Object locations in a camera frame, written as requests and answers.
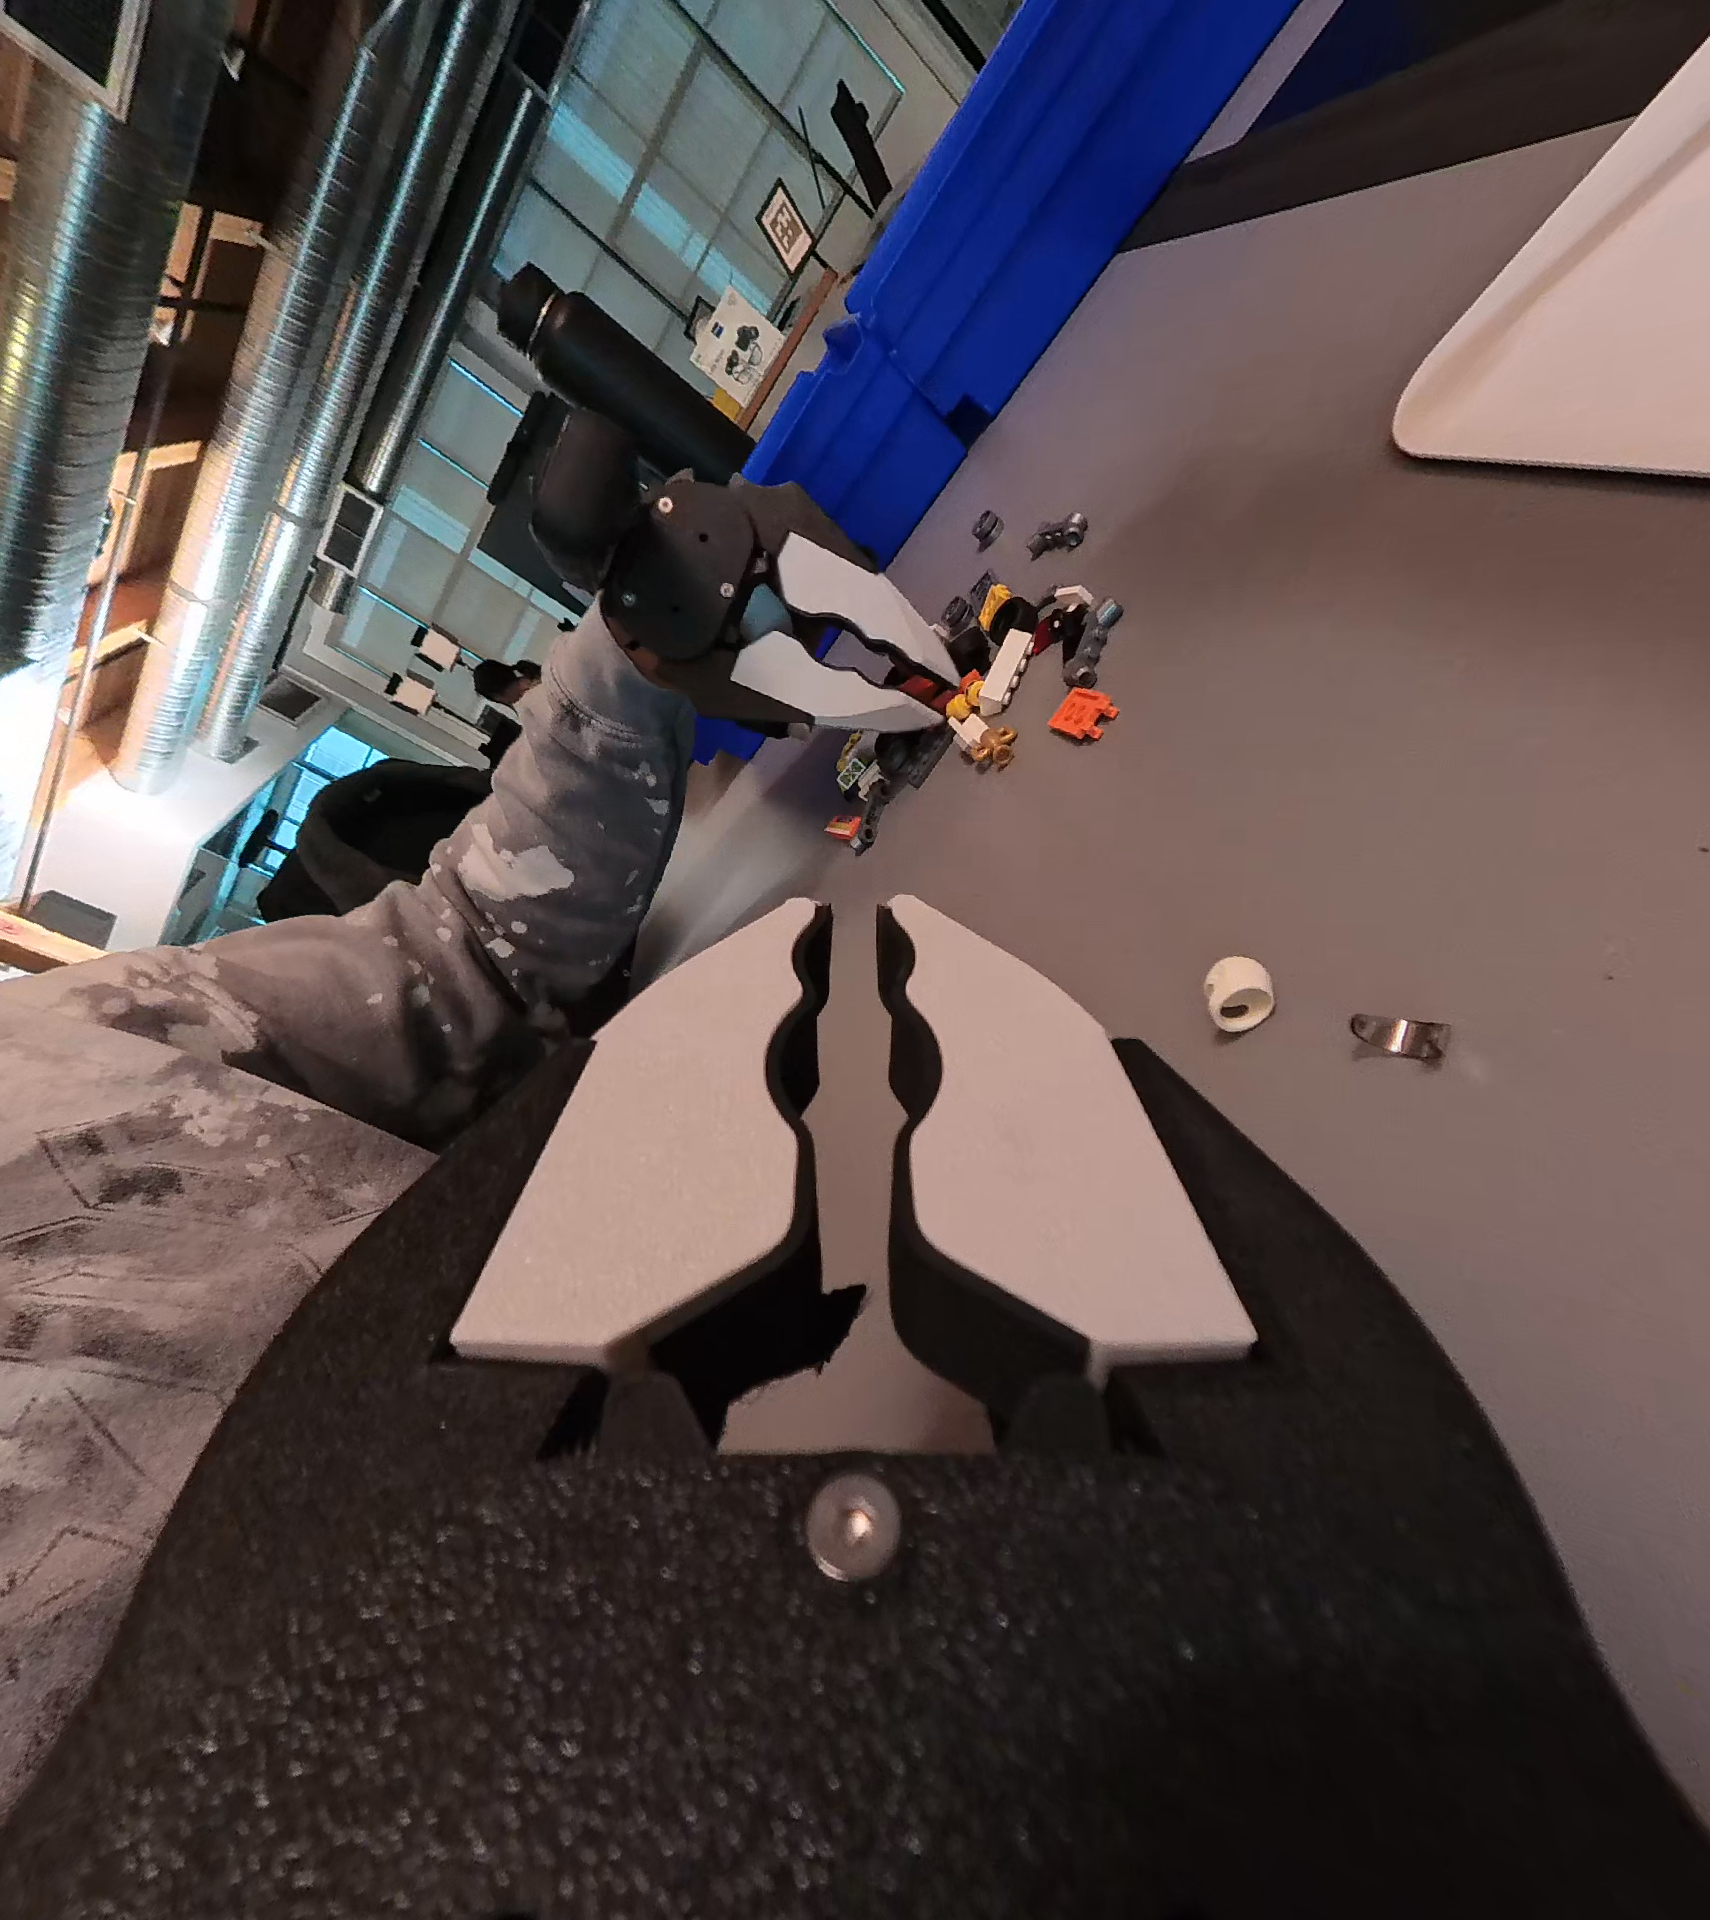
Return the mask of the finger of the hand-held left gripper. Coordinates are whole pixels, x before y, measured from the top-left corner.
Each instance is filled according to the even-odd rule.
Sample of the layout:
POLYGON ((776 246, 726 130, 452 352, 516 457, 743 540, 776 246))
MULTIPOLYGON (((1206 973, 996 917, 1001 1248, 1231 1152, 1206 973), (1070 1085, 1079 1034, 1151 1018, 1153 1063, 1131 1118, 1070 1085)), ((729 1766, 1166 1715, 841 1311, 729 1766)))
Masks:
POLYGON ((734 651, 726 688, 759 696, 816 728, 912 733, 946 723, 943 710, 907 690, 829 666, 801 638, 783 630, 770 630, 734 651))
POLYGON ((955 690, 964 671, 946 641, 895 581, 804 536, 787 536, 770 562, 772 592, 797 617, 814 617, 856 636, 873 651, 909 666, 911 675, 955 690))

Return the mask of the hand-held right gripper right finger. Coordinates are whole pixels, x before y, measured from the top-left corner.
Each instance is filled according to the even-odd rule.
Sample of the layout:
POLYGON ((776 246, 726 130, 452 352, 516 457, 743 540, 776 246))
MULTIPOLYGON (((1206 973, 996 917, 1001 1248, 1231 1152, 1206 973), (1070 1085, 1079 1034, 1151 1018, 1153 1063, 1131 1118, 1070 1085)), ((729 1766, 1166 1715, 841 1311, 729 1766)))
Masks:
POLYGON ((987 935, 880 909, 891 1315, 948 1381, 1240 1360, 1257 1330, 1107 1028, 987 935))

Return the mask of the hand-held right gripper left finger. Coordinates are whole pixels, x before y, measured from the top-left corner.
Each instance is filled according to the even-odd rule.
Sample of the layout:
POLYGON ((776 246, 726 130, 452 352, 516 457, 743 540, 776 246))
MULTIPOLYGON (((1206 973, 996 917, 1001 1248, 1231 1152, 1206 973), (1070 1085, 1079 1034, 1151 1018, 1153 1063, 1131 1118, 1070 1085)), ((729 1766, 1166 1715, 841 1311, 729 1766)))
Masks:
POLYGON ((452 1325, 461 1357, 612 1371, 804 1249, 832 938, 825 902, 791 897, 598 1032, 452 1325))

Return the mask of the pile of lego pieces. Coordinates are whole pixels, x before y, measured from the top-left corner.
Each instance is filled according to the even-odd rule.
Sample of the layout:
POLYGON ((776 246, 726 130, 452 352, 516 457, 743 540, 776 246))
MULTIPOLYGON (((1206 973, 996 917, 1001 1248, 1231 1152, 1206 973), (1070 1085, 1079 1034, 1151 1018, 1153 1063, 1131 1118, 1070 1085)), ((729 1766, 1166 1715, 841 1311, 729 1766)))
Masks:
POLYGON ((924 673, 903 677, 900 690, 936 713, 924 731, 851 731, 836 760, 843 810, 825 834, 851 851, 869 851, 891 803, 921 790, 946 756, 976 771, 1012 763, 1018 731, 1011 712, 1029 675, 1055 657, 1064 691, 1047 728, 1075 744, 1097 742, 1118 716, 1100 677, 1109 645, 1124 617, 1112 596, 1082 583, 1056 583, 1027 596, 987 570, 955 596, 936 621, 936 638, 958 673, 936 684, 924 673))

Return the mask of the white wire screen stand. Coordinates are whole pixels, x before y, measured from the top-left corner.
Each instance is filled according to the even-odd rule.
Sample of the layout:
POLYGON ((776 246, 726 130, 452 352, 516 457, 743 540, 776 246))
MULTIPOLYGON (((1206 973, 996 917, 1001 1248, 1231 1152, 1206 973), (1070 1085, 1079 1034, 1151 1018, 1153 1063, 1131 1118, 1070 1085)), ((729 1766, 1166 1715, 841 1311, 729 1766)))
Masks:
POLYGON ((1710 35, 1424 358, 1392 440, 1710 480, 1710 35))

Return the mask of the person's left forearm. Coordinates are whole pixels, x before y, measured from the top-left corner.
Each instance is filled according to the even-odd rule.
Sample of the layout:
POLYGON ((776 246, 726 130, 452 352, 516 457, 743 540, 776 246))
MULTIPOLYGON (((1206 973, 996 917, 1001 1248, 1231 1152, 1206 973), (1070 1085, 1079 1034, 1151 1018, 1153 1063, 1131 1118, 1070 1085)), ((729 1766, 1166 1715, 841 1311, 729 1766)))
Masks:
POLYGON ((131 1006, 184 1051, 448 1143, 633 952, 677 848, 694 721, 594 599, 420 879, 347 915, 160 947, 131 1006))

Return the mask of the black monitor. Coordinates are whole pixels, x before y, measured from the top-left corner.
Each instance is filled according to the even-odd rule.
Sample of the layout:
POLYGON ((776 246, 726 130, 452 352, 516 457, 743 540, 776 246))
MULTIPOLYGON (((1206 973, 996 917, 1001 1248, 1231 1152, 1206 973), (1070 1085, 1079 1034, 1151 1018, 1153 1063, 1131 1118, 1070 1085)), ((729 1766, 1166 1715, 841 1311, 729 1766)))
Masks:
POLYGON ((489 481, 477 551, 549 599, 587 609, 642 491, 642 451, 625 423, 539 391, 489 481))

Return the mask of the blue plastic bin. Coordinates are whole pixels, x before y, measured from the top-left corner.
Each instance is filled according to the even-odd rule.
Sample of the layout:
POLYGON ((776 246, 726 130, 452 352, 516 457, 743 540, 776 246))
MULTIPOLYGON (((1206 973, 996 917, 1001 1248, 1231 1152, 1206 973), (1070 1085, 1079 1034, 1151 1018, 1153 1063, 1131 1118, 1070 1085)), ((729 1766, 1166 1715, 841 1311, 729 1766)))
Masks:
POLYGON ((995 411, 962 396, 943 411, 858 316, 830 326, 756 442, 747 473, 797 481, 843 532, 891 562, 964 464, 995 411))
POLYGON ((1025 3, 856 276, 836 367, 995 418, 1296 10, 1025 3))

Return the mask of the black water bottle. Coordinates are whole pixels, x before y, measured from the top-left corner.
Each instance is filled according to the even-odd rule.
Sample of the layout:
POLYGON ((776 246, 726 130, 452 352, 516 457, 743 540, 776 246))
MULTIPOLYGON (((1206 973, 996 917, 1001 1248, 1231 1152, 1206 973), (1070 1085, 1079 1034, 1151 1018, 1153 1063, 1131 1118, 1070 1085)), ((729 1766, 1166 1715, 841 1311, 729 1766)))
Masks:
POLYGON ((558 396, 633 429, 703 394, 583 291, 529 262, 501 281, 496 329, 558 396))

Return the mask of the light mottled cloth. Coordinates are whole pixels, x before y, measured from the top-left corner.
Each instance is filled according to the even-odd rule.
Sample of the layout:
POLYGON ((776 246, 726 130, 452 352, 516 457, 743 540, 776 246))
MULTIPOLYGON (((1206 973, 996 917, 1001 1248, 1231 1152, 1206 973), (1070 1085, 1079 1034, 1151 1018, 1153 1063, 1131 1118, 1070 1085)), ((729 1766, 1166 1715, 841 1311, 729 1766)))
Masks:
POLYGON ((196 947, 0 985, 0 1824, 268 1339, 430 1158, 239 1065, 196 947))

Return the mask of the silver ceiling duct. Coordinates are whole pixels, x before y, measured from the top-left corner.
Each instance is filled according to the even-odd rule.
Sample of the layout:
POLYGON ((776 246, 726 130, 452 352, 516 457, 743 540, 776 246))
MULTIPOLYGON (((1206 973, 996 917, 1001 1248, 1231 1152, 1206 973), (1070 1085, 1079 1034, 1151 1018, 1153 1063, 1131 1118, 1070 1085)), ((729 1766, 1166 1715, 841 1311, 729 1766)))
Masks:
MULTIPOLYGON (((174 777, 270 510, 350 389, 364 320, 433 218, 442 168, 519 3, 344 3, 334 90, 268 228, 235 385, 165 592, 163 664, 126 779, 174 777)), ((32 795, 82 619, 113 470, 207 130, 233 3, 140 3, 122 110, 68 77, 34 84, 0 289, 0 807, 32 795)))

